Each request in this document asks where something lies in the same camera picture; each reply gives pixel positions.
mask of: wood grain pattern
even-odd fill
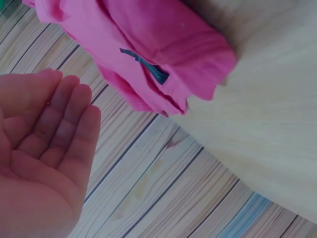
[[[104,90],[94,105],[102,110],[102,125],[87,194],[155,117],[154,114],[132,111],[111,87]]]
[[[21,6],[19,5],[16,10],[19,10],[18,12],[13,13],[14,19],[18,22],[8,31],[0,44],[0,71],[2,74],[10,73],[13,70],[18,60],[47,27],[39,22],[35,10]]]
[[[177,129],[170,120],[157,118],[85,204],[81,219],[69,237],[92,237],[136,183],[140,184],[140,177],[171,137],[184,134],[174,135]]]
[[[239,55],[173,119],[252,190],[317,222],[317,1],[187,0]]]
[[[160,199],[200,151],[201,146],[183,131],[178,131],[160,152],[155,163],[142,175],[115,212],[94,237],[124,237],[134,224]]]
[[[309,237],[309,232],[314,228],[315,224],[297,216],[287,231],[281,238],[303,238]]]
[[[252,193],[245,184],[239,181],[219,206],[189,237],[217,237],[247,202]]]
[[[16,62],[11,72],[32,73],[38,72],[46,67],[54,67],[52,64],[53,60],[47,60],[48,54],[55,56],[60,54],[56,49],[51,51],[51,48],[58,44],[63,34],[63,30],[59,26],[49,25]]]
[[[270,204],[260,217],[253,223],[244,238],[281,237],[289,224],[295,219],[296,214],[278,206]]]
[[[127,237],[186,237],[236,181],[237,177],[203,150]]]

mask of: folded clothing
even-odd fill
[[[180,0],[23,0],[94,58],[109,85],[138,111],[185,114],[211,100],[236,64],[225,38]]]

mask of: open palm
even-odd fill
[[[91,90],[58,71],[0,76],[0,237],[62,238],[81,213],[100,130]]]

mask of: finger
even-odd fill
[[[0,108],[0,167],[7,165],[10,159],[10,141],[8,140],[5,132],[3,131],[4,117]]]
[[[83,113],[71,145],[58,166],[83,192],[85,196],[90,169],[100,132],[101,112],[95,106],[89,106]]]
[[[18,150],[24,151],[36,159],[47,150],[63,118],[69,98],[77,85],[79,85],[79,78],[76,76],[70,75],[61,81],[49,105],[44,108],[36,121],[32,133],[21,141],[17,147]]]
[[[90,105],[91,98],[92,92],[88,85],[81,84],[74,89],[54,138],[41,157],[46,165],[57,168],[69,148],[83,112]]]
[[[32,74],[0,76],[0,107],[4,118],[43,108],[62,79],[62,73],[44,69]]]

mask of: plank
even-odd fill
[[[45,30],[34,9],[29,9],[0,44],[0,72],[10,73],[19,59]]]
[[[189,237],[217,237],[248,201],[252,193],[242,181],[239,181],[220,205]]]
[[[217,238],[241,237],[270,204],[271,202],[268,199],[253,193]]]
[[[281,237],[295,219],[296,214],[272,203],[261,214],[253,225],[244,233],[244,238]]]
[[[58,52],[60,49],[56,45],[58,46],[60,41],[67,41],[65,37],[62,38],[63,34],[63,30],[58,25],[49,25],[16,62],[11,72],[32,73],[46,67],[52,67],[52,59],[48,60],[47,55],[60,54]]]
[[[291,226],[285,231],[281,238],[304,238],[307,237],[310,230],[315,226],[314,223],[297,216]]]
[[[313,228],[309,231],[306,238],[316,238],[317,237],[317,225],[315,224]]]
[[[89,195],[155,114],[135,112],[111,87],[94,102],[102,111],[102,125],[87,189]]]
[[[122,237],[164,195],[166,188],[173,184],[200,149],[193,138],[178,131],[123,201],[117,203],[110,217],[105,220],[100,216],[86,237]]]
[[[179,170],[173,180],[165,171],[159,176],[149,171],[144,179],[152,182],[146,184],[141,199],[132,200],[137,194],[137,190],[132,190],[95,237],[186,237],[237,181],[215,157],[206,150],[201,151],[201,147],[193,155],[193,160],[181,170],[178,160],[173,165],[175,168],[168,166],[173,176],[173,170]]]
[[[28,10],[19,0],[7,1],[0,11],[0,44]]]
[[[69,237],[92,237],[96,229],[111,215],[116,206],[120,204],[142,174],[154,162],[160,151],[166,148],[170,139],[172,137],[174,139],[180,138],[180,136],[181,139],[187,137],[184,132],[179,131],[175,134],[178,128],[169,119],[158,117],[132,145],[121,162],[86,202],[81,218]],[[183,144],[187,145],[189,139],[185,140]],[[180,148],[180,146],[176,146],[175,149],[170,149],[170,151],[177,154],[176,150],[180,151]]]

